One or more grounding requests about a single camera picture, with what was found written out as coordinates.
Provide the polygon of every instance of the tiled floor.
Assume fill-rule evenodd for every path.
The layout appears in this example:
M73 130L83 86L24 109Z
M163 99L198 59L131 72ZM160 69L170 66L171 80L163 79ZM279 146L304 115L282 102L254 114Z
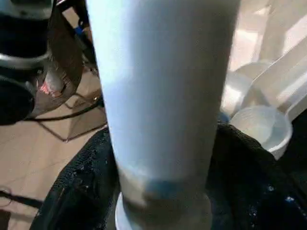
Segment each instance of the tiled floor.
M264 9L265 0L255 1L255 4L247 4L248 0L243 0L240 16L238 20L237 30L234 37L232 56L230 60L230 70L236 70L240 66L257 61L259 58L276 60L280 55L295 45L299 38L306 35L307 27L305 26L306 17L301 17L298 23L293 23L292 32L286 34L283 41L284 46L276 54L274 39L270 44L266 44L265 52L260 43L265 33L274 33L274 31L265 32L265 24L267 23L267 15L269 9ZM284 4L293 1L281 0ZM301 12L307 12L307 5L302 0L294 1ZM287 17L280 17L279 20L288 20ZM275 27L276 30L284 30L283 27ZM92 90L97 89L99 80L96 77L83 77L79 87L84 95ZM59 110L49 115L63 114L69 112L61 107ZM95 115L99 119L105 119L103 113L99 112ZM74 120L66 120L61 123L51 125L52 128L63 135L67 134L71 122ZM79 125L86 126L90 122L86 117L79 121ZM14 126L0 127L0 185L11 188L14 194L44 199L56 179L60 170L67 162L78 152L84 143L93 134L89 133L76 140L63 143L53 137L51 134L43 130L36 123L20 122ZM10 230L27 230L31 224L36 210L25 207L12 202L5 209L12 212L10 221Z

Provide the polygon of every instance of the wire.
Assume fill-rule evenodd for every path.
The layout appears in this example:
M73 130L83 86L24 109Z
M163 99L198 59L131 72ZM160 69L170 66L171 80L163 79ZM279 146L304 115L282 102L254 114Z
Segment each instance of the wire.
M4 198L9 200L9 202L7 204L0 205L0 208L7 207L11 204L11 202L12 202L12 199L10 199L11 195L12 195L12 190L10 188L5 187L3 185L0 186L0 198L4 197Z
M65 116L57 116L57 117L47 117L47 118L27 118L24 121L35 121L35 122L48 122L48 121L61 121L61 120L65 120L65 119L69 119L69 118L73 118L76 116L80 116L82 114L85 114L93 109L95 109L98 106L103 106L103 100L102 97L98 98L97 101L92 104L91 106L82 109L81 111L78 111L74 114L69 114L69 115L65 115Z

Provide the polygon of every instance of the floor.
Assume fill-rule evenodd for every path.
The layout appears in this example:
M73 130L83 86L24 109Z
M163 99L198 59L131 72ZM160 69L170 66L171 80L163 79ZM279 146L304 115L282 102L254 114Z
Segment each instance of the floor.
M270 2L272 4L278 2L274 6L275 10L272 10L272 7L265 7L268 0L242 0L229 70L236 70L242 65L259 60L275 61L306 36L305 0ZM291 15L297 17L289 16L289 10L292 10ZM287 28L284 25L280 26L284 24L283 20L291 21ZM96 90L98 86L97 77L84 76L78 92L86 95ZM48 115L62 115L69 112L62 106ZM103 117L101 120L105 119L101 111L95 116ZM71 122L73 121L66 120L51 126L64 136L67 135ZM89 120L84 118L78 122L80 126L86 126ZM0 127L0 189L7 187L14 194L43 200L60 170L93 133L64 143L36 123L20 122L13 126ZM6 204L6 200L0 199L0 208L12 212L9 230L29 229L36 210L14 202L2 207Z

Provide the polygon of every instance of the silver metal part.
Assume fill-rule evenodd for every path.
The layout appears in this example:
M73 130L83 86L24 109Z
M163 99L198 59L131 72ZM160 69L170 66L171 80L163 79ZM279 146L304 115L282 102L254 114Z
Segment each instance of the silver metal part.
M0 66L10 69L33 69L40 67L42 62L48 58L46 53L33 58L13 57L0 53Z
M1 0L0 13L15 18L24 19L48 19L51 16L54 0Z
M238 3L87 1L135 230L208 229L204 186Z

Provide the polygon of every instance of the black mesh fabric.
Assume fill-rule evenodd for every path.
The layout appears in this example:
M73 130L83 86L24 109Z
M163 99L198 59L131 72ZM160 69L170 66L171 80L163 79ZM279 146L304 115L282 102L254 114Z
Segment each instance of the black mesh fabric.
M113 230L118 175L108 130L97 132L62 170L32 230ZM273 156L219 123L206 188L213 230L305 230L305 198Z

